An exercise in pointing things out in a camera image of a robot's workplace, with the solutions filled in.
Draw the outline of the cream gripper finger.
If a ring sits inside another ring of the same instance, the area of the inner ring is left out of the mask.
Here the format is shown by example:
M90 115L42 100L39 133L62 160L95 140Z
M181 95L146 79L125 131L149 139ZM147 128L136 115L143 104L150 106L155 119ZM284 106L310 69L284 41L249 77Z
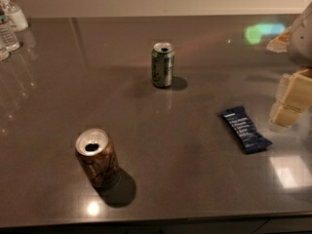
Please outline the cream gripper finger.
M276 92L276 100L293 111L304 111L312 104L312 70L284 73Z
M284 107L282 103L276 101L270 110L267 127L273 132L283 132L289 129L301 115L301 112Z

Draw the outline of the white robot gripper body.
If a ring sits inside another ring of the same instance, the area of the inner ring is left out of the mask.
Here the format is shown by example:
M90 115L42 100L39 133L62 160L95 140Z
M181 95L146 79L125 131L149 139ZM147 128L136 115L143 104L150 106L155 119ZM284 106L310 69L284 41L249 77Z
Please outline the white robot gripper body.
M301 67L312 67L312 2L292 24L288 55Z

